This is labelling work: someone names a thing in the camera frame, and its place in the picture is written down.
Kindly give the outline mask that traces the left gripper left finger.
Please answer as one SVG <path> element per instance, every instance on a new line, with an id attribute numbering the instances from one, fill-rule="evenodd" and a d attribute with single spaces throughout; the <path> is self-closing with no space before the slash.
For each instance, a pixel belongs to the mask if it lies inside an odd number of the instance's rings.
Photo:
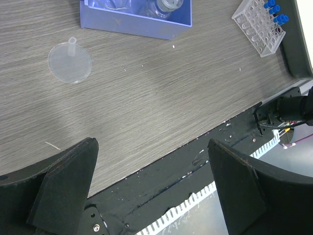
<path id="1" fill-rule="evenodd" d="M 68 149 L 0 177 L 2 235 L 75 235 L 99 145 L 86 138 Z"/>

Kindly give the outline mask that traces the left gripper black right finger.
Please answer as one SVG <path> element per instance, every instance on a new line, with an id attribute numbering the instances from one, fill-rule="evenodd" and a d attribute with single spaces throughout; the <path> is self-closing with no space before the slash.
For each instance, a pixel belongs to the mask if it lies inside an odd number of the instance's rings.
<path id="1" fill-rule="evenodd" d="M 311 235 L 313 179 L 211 139 L 208 155 L 230 235 Z"/>

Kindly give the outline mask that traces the clear plastic tube rack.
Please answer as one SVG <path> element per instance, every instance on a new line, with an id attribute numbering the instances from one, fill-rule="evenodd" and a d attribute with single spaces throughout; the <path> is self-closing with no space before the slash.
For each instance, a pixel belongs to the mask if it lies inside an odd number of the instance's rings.
<path id="1" fill-rule="evenodd" d="M 267 0 L 244 0 L 231 17 L 246 35 L 261 57 L 275 54 L 286 32 L 264 8 Z"/>

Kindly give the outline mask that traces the blue-capped test tube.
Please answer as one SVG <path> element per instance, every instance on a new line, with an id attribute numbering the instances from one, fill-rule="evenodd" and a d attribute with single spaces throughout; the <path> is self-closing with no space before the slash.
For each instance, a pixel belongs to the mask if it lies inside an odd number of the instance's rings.
<path id="1" fill-rule="evenodd" d="M 275 6 L 275 0 L 268 0 L 264 3 L 264 8 L 269 9 Z"/>
<path id="2" fill-rule="evenodd" d="M 289 17 L 287 15 L 280 15 L 279 25 L 283 25 L 289 21 Z"/>
<path id="3" fill-rule="evenodd" d="M 274 5 L 272 8 L 270 8 L 269 9 L 269 14 L 275 14 L 275 13 L 277 13 L 277 12 L 279 12 L 280 11 L 280 5 Z"/>
<path id="4" fill-rule="evenodd" d="M 274 19 L 273 19 L 273 22 L 274 23 L 278 23 L 280 21 L 280 15 L 276 16 Z"/>

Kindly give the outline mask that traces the glass beaker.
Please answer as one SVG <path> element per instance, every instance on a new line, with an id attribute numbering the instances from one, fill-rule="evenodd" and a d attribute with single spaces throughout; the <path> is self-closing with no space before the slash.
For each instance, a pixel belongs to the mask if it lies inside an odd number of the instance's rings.
<path id="1" fill-rule="evenodd" d="M 109 10 L 127 10 L 132 4 L 131 0 L 97 0 L 96 2 Z"/>

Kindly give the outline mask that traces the purple-blue plastic bin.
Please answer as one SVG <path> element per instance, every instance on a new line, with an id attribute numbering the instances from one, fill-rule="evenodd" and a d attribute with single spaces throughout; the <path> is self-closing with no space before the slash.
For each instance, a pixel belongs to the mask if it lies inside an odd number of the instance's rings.
<path id="1" fill-rule="evenodd" d="M 159 20 L 105 9 L 95 0 L 81 0 L 80 25 L 82 28 L 172 40 L 192 27 L 192 2 L 185 0 L 168 20 Z"/>

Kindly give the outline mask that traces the small glass bottle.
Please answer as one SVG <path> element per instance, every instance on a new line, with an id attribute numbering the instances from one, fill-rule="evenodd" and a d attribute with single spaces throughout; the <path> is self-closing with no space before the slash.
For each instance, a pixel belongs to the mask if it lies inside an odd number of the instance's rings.
<path id="1" fill-rule="evenodd" d="M 184 0 L 147 0 L 139 9 L 138 15 L 167 20 L 171 13 L 183 5 Z"/>

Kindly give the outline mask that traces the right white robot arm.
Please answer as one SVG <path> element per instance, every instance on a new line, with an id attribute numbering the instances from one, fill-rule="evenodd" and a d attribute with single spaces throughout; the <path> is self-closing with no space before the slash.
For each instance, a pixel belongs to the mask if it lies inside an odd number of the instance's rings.
<path id="1" fill-rule="evenodd" d="M 306 96 L 281 99 L 277 103 L 278 117 L 283 121 L 302 121 L 313 125 L 313 88 Z"/>

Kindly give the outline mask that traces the dark green tray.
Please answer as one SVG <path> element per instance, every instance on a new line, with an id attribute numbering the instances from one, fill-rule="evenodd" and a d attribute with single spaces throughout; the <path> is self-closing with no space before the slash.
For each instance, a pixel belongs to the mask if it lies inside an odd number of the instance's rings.
<path id="1" fill-rule="evenodd" d="M 282 25 L 286 32 L 282 48 L 289 72 L 295 78 L 312 79 L 313 68 L 297 1 L 278 0 L 277 3 L 281 5 L 281 12 L 289 17 L 289 21 Z"/>

